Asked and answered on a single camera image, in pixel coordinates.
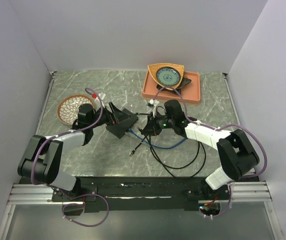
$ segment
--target round plate with black rim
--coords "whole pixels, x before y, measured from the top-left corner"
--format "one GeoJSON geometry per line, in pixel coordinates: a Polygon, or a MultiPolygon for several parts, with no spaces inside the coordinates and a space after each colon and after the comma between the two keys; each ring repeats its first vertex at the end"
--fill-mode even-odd
{"type": "Polygon", "coordinates": [[[164,66],[157,70],[156,77],[164,86],[174,86],[179,83],[181,74],[170,66],[164,66]]]}

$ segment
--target orange plastic tray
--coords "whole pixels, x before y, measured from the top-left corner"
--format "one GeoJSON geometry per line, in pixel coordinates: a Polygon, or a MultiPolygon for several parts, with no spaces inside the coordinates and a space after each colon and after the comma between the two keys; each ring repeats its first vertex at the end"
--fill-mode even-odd
{"type": "MultiPolygon", "coordinates": [[[[199,74],[196,72],[185,71],[184,77],[191,79],[192,82],[182,88],[181,95],[187,104],[198,105],[201,101],[199,74]]],[[[142,90],[142,97],[145,99],[152,99],[158,92],[156,87],[157,83],[154,81],[149,71],[147,71],[142,90]]],[[[163,101],[177,99],[179,102],[182,102],[181,98],[175,94],[174,91],[162,91],[159,93],[156,99],[163,101]]]]}

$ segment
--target round woven basket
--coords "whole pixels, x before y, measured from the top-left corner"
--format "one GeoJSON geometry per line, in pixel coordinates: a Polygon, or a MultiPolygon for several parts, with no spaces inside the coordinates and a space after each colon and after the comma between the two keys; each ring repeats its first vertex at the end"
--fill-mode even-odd
{"type": "Polygon", "coordinates": [[[148,68],[148,71],[151,74],[152,78],[154,79],[154,81],[157,84],[161,85],[162,87],[166,87],[164,84],[162,84],[158,81],[158,79],[156,77],[156,73],[160,68],[168,67],[168,66],[176,69],[179,72],[179,74],[181,75],[179,82],[176,85],[172,86],[173,88],[177,88],[181,84],[181,81],[183,79],[183,75],[184,75],[184,66],[183,65],[178,65],[178,64],[173,64],[173,63],[169,63],[169,64],[168,63],[157,63],[157,64],[148,65],[147,68],[148,68]]]}

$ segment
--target gray marble surface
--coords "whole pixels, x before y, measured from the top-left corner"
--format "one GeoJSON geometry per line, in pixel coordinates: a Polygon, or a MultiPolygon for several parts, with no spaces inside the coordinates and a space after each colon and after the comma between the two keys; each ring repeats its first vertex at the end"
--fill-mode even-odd
{"type": "MultiPolygon", "coordinates": [[[[141,90],[146,71],[141,70],[83,70],[59,71],[55,73],[54,83],[41,121],[39,134],[44,136],[65,132],[70,126],[63,124],[57,117],[59,103],[68,96],[86,94],[85,87],[91,87],[107,95],[105,103],[112,101],[118,108],[127,108],[132,112],[147,113],[150,108],[147,100],[141,97],[141,90]]],[[[212,126],[224,126],[237,123],[221,72],[201,72],[201,103],[198,106],[188,105],[188,115],[212,126]]],[[[139,116],[136,127],[143,128],[146,116],[139,116]]],[[[172,146],[182,137],[173,130],[165,129],[158,137],[153,137],[155,145],[172,146]]],[[[129,152],[138,141],[129,136],[116,138],[104,126],[94,129],[90,143],[75,148],[62,156],[61,168],[75,176],[128,176],[128,177],[167,177],[169,174],[153,158],[147,146],[141,146],[129,157],[129,152]]],[[[217,151],[205,146],[206,164],[198,174],[204,177],[219,167],[217,151]]],[[[197,142],[187,140],[171,150],[156,150],[159,157],[168,165],[180,167],[190,162],[196,155],[197,142]]],[[[202,165],[204,153],[201,150],[197,160],[189,167],[172,170],[177,176],[189,176],[202,165]]]]}

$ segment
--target plate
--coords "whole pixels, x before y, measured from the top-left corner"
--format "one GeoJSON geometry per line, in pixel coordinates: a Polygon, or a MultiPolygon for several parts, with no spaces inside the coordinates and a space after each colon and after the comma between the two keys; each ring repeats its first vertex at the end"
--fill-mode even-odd
{"type": "Polygon", "coordinates": [[[157,80],[165,86],[174,86],[179,83],[181,75],[179,72],[168,66],[161,67],[156,72],[157,80]]]}
{"type": "Polygon", "coordinates": [[[86,95],[78,94],[64,99],[57,109],[59,120],[67,125],[73,125],[82,104],[91,104],[94,107],[93,101],[86,95]]]}

